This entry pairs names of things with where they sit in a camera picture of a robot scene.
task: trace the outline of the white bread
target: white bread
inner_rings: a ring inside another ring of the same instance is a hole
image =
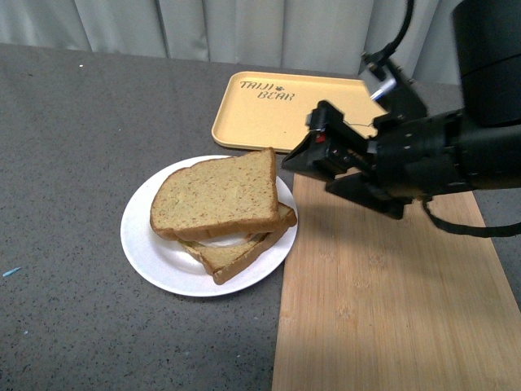
[[[203,240],[278,226],[273,148],[201,161],[161,185],[151,206],[152,230],[167,240]]]
[[[271,248],[290,226],[296,224],[295,211],[278,204],[278,228],[274,232],[256,234],[243,244],[230,247],[206,247],[198,242],[179,241],[179,244],[204,265],[216,284],[223,284],[249,267],[264,251]]]

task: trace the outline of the gray countertop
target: gray countertop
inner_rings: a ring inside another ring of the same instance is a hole
[[[120,243],[151,175],[243,153],[210,133],[243,70],[296,72],[0,45],[0,266],[21,267],[0,283],[0,388],[270,388],[283,266],[241,292],[182,297]],[[456,86],[418,91],[431,113],[461,107]],[[521,220],[518,190],[476,199],[488,224]],[[520,303],[521,237],[494,244]]]

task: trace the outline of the plastic tray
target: plastic tray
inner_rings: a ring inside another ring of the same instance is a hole
[[[365,136],[375,133],[373,118],[385,113],[359,80],[240,72],[230,78],[212,136],[224,147],[289,152],[306,135],[306,116],[323,99]]]

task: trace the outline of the bread crust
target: bread crust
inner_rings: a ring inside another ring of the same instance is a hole
[[[190,243],[181,242],[182,247],[195,259],[200,261],[206,272],[213,277],[213,281],[217,285],[222,285],[229,281],[242,271],[246,270],[264,251],[276,244],[280,238],[286,233],[290,226],[294,226],[297,222],[295,210],[287,205],[289,212],[278,219],[278,228],[273,232],[266,232],[257,236],[258,242],[248,250],[244,251],[230,263],[220,269],[214,269],[211,261],[204,255],[204,252],[198,251]]]
[[[278,216],[278,196],[277,196],[277,168],[275,160],[275,152],[273,148],[266,148],[263,151],[249,152],[248,154],[255,153],[269,153],[269,176],[270,184],[269,189],[265,189],[269,194],[266,194],[268,199],[271,199],[271,205],[269,206],[269,216],[257,217],[257,218],[234,218],[233,220],[215,222],[210,224],[200,224],[198,226],[188,226],[185,228],[173,228],[173,227],[161,227],[156,223],[158,218],[155,215],[155,209],[160,204],[160,193],[165,183],[169,183],[170,180],[175,179],[176,176],[182,174],[184,171],[194,168],[198,165],[207,164],[211,160],[204,160],[196,163],[189,168],[183,168],[170,174],[164,181],[161,188],[155,194],[154,200],[151,204],[150,214],[150,225],[152,230],[162,239],[166,240],[186,240],[186,241],[199,241],[204,239],[211,239],[222,235],[228,235],[236,232],[244,233],[265,233],[272,232],[277,228],[279,216]]]

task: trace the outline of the bamboo board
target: bamboo board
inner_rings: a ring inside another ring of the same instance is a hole
[[[490,239],[394,221],[296,175],[273,390],[520,390],[521,314]],[[434,214],[483,225],[471,193]]]

